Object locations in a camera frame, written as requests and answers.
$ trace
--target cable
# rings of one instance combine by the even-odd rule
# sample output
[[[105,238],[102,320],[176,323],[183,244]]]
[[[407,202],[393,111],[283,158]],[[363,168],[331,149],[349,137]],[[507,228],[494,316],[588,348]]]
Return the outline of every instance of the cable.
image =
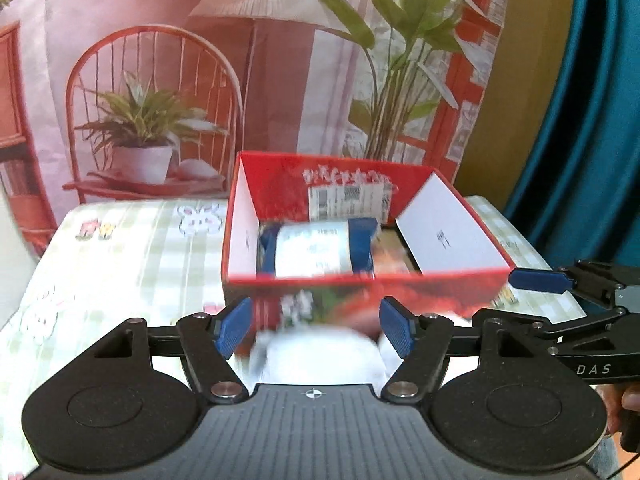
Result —
[[[613,478],[615,478],[617,475],[619,475],[620,473],[622,473],[627,467],[629,467],[630,465],[632,465],[633,462],[635,462],[636,460],[638,460],[638,457],[640,457],[640,453],[636,454],[635,457],[633,457],[631,460],[628,460],[628,462],[625,463],[625,465],[623,465],[620,469],[618,469],[615,473],[607,476],[607,480],[612,480]]]

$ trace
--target label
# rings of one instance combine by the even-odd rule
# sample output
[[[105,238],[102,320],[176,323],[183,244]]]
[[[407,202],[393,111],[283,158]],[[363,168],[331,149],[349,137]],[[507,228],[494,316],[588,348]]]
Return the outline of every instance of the label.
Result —
[[[370,216],[385,223],[389,218],[392,191],[390,182],[310,187],[309,220]]]
[[[276,278],[311,278],[352,272],[349,224],[316,222],[281,227],[276,239]]]

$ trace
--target chair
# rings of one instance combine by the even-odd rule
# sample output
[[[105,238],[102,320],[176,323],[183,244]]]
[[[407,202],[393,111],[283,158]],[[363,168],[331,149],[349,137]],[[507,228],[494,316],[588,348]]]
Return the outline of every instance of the chair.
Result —
[[[191,186],[169,179],[166,185],[134,186],[105,177],[112,163],[111,146],[94,152],[99,136],[89,139],[87,131],[76,128],[104,116],[95,92],[126,91],[124,72],[155,90],[176,91],[186,104],[206,110],[206,119],[228,132],[201,132],[199,143],[183,142],[179,150],[180,160],[196,158],[215,168],[224,177],[219,189],[204,190],[196,181]],[[224,196],[243,144],[240,83],[225,56],[204,38],[169,25],[138,25],[108,35],[76,62],[66,85],[66,123],[73,181],[63,189],[75,189],[80,203],[88,196],[115,200]]]

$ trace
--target white flower pot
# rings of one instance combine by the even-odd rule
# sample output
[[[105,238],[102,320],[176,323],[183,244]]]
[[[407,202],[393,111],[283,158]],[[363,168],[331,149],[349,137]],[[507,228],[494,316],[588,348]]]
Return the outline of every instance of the white flower pot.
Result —
[[[172,153],[171,146],[149,148],[115,146],[111,169],[119,171],[121,176],[131,182],[162,184],[166,180]]]

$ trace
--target yellow wall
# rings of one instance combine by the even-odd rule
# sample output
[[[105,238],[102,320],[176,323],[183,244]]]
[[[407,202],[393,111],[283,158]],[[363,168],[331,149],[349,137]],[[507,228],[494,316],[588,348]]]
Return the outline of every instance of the yellow wall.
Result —
[[[564,54],[573,0],[509,0],[502,39],[455,186],[503,208],[536,139]]]

